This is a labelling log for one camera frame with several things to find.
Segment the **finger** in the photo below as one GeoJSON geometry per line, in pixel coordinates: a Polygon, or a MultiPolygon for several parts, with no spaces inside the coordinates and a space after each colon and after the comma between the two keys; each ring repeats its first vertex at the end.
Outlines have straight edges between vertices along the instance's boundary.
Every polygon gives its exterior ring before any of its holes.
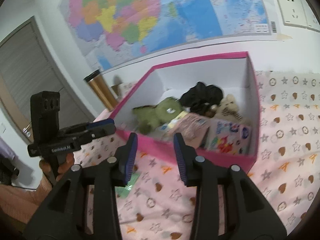
{"type": "Polygon", "coordinates": [[[75,157],[73,155],[73,153],[68,153],[66,156],[66,162],[67,163],[74,163],[75,162],[75,157]]]}
{"type": "Polygon", "coordinates": [[[67,172],[67,170],[70,169],[70,167],[75,164],[75,160],[72,159],[70,162],[65,162],[63,164],[61,164],[58,168],[58,173],[63,174],[65,172],[67,172]]]}
{"type": "Polygon", "coordinates": [[[56,178],[56,181],[59,181],[59,180],[63,177],[63,175],[64,175],[64,174],[58,175],[57,178],[56,178]]]}
{"type": "Polygon", "coordinates": [[[44,174],[49,174],[51,171],[51,166],[45,160],[39,161],[39,167],[43,171],[44,174]]]}

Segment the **world map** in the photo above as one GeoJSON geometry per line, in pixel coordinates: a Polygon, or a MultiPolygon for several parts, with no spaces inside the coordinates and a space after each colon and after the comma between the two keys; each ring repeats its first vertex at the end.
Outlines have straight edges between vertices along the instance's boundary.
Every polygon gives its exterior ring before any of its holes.
{"type": "Polygon", "coordinates": [[[190,42],[270,34],[262,0],[62,0],[60,10],[102,71],[190,42]]]}

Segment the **green plush toy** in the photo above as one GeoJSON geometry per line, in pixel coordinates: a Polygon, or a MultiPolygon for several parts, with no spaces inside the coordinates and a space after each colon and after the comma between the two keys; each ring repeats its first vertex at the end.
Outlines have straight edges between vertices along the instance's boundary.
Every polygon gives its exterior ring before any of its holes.
{"type": "Polygon", "coordinates": [[[182,112],[182,107],[177,99],[169,97],[156,106],[140,106],[132,111],[139,122],[138,131],[142,134],[148,134],[176,118],[182,112]]]}

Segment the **pink bedsheet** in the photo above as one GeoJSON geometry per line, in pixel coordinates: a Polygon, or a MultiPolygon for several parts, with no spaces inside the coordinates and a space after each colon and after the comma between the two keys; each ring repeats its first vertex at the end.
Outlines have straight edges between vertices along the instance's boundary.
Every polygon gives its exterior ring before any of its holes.
{"type": "MultiPolygon", "coordinates": [[[[303,219],[320,186],[320,74],[256,72],[261,101],[258,159],[248,173],[290,233],[303,219]]],[[[107,118],[104,111],[97,118],[107,118]]],[[[117,135],[94,140],[75,153],[76,163],[96,165],[125,142],[117,135]]],[[[140,177],[125,199],[117,198],[123,239],[189,239],[195,188],[178,168],[138,152],[140,177]]],[[[92,231],[91,188],[87,210],[92,231]]],[[[220,213],[223,233],[223,213],[220,213]]]]}

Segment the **door handle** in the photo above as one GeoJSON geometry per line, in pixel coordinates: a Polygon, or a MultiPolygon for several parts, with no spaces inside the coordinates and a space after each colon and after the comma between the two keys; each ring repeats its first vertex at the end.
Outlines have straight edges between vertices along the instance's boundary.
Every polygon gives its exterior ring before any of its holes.
{"type": "Polygon", "coordinates": [[[22,132],[27,136],[27,137],[30,137],[31,136],[31,133],[30,133],[30,130],[32,129],[32,124],[31,122],[29,123],[29,125],[25,128],[23,128],[22,132]]]}

